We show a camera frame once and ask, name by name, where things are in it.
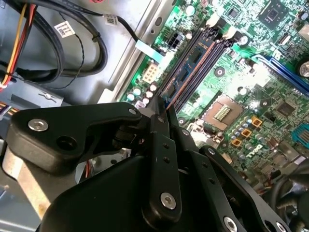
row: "blue expansion slot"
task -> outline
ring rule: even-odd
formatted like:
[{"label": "blue expansion slot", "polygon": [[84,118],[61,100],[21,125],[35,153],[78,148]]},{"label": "blue expansion slot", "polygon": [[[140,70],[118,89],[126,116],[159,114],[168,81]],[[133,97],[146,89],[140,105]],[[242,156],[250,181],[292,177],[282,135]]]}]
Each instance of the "blue expansion slot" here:
[{"label": "blue expansion slot", "polygon": [[184,62],[169,82],[168,87],[162,93],[166,107],[179,97],[187,85],[192,84],[190,83],[190,79],[199,70],[214,44],[215,42],[213,39],[201,37],[196,43],[196,46],[191,49]]},{"label": "blue expansion slot", "polygon": [[279,63],[275,58],[269,56],[255,55],[252,58],[257,59],[258,61],[267,65],[270,69],[279,74],[283,79],[288,81],[292,86],[295,87],[299,92],[309,97],[309,85],[302,80],[301,76],[296,75],[295,73],[288,70],[282,64]]}]

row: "yellow wire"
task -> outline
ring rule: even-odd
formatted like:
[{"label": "yellow wire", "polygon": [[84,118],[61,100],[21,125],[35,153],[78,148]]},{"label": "yellow wire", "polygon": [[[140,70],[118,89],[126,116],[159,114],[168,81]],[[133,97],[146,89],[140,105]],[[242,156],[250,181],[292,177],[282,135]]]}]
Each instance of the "yellow wire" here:
[{"label": "yellow wire", "polygon": [[[18,27],[17,27],[17,32],[16,32],[16,38],[15,38],[15,43],[14,43],[14,47],[13,47],[13,52],[12,52],[12,55],[11,55],[11,60],[10,60],[10,63],[8,65],[8,68],[7,68],[7,73],[10,73],[10,70],[11,70],[11,67],[12,67],[12,64],[13,64],[13,61],[14,61],[14,57],[15,57],[15,53],[16,53],[16,50],[17,50],[17,46],[18,46],[18,42],[19,42],[19,37],[20,37],[20,32],[21,32],[21,26],[23,24],[23,19],[24,19],[24,15],[25,15],[25,12],[26,12],[26,8],[27,8],[27,4],[24,5],[24,8],[20,14],[20,18],[19,18],[19,22],[18,22]],[[2,85],[7,81],[7,79],[9,78],[8,75],[5,75],[4,77],[4,80],[2,81]]]}]

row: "cooling fan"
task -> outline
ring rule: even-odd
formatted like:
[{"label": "cooling fan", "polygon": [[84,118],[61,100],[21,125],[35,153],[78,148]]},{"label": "cooling fan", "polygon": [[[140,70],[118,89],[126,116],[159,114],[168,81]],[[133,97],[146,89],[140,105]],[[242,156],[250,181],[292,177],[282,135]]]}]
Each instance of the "cooling fan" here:
[{"label": "cooling fan", "polygon": [[272,188],[269,205],[292,232],[309,229],[309,159]]}]

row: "pci express slot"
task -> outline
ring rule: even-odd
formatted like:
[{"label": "pci express slot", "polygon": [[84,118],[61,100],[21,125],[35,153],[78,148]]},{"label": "pci express slot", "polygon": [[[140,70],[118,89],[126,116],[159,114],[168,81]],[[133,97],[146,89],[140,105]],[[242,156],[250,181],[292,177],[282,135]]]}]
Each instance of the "pci express slot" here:
[{"label": "pci express slot", "polygon": [[202,83],[205,77],[208,75],[209,71],[214,67],[219,58],[223,55],[228,47],[233,45],[231,40],[221,40],[219,43],[216,43],[212,48],[204,62],[202,63],[198,72],[191,78],[190,84],[186,86],[182,94],[176,99],[174,106],[176,112],[180,112],[183,106],[188,102],[189,98],[196,91],[198,86]]},{"label": "pci express slot", "polygon": [[300,76],[296,75],[295,73],[292,73],[282,64],[280,64],[280,62],[277,61],[275,58],[268,56],[264,57],[262,55],[255,55],[252,58],[265,64],[268,68],[270,68],[280,77],[282,77],[292,86],[294,86],[295,89],[297,89],[299,92],[309,97],[309,85],[305,81],[303,81]]},{"label": "pci express slot", "polygon": [[192,78],[215,47],[215,41],[220,39],[221,36],[218,33],[218,29],[206,28],[199,40],[196,41],[196,44],[179,67],[178,72],[176,72],[162,93],[167,109],[175,103],[176,99],[184,91],[184,88],[191,83]]},{"label": "pci express slot", "polygon": [[192,52],[192,49],[195,47],[197,42],[202,38],[205,34],[204,31],[201,29],[204,28],[206,25],[206,21],[203,21],[201,23],[201,26],[199,27],[198,31],[195,33],[193,38],[190,40],[189,44],[186,46],[185,50],[182,52],[182,55],[178,58],[177,63],[173,66],[173,68],[169,71],[169,74],[165,78],[164,82],[162,83],[161,87],[156,92],[156,96],[162,96],[163,92],[168,89],[169,86],[173,84],[173,82],[176,79],[176,74],[179,72],[181,67],[186,62],[186,59],[188,58],[189,54]]}]

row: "integrated circuit chip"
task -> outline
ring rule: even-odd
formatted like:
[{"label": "integrated circuit chip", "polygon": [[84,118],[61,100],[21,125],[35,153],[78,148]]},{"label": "integrated circuit chip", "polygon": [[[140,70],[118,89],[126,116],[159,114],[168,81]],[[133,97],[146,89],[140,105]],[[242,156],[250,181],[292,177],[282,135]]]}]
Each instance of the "integrated circuit chip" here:
[{"label": "integrated circuit chip", "polygon": [[285,101],[279,104],[276,108],[277,112],[280,113],[284,117],[290,116],[295,108],[292,107],[289,103],[286,103]]},{"label": "integrated circuit chip", "polygon": [[288,12],[289,9],[279,0],[271,0],[258,18],[266,27],[273,30],[279,25]]},{"label": "integrated circuit chip", "polygon": [[241,105],[237,102],[225,95],[220,95],[204,114],[204,121],[223,131],[238,118],[242,111]]}]

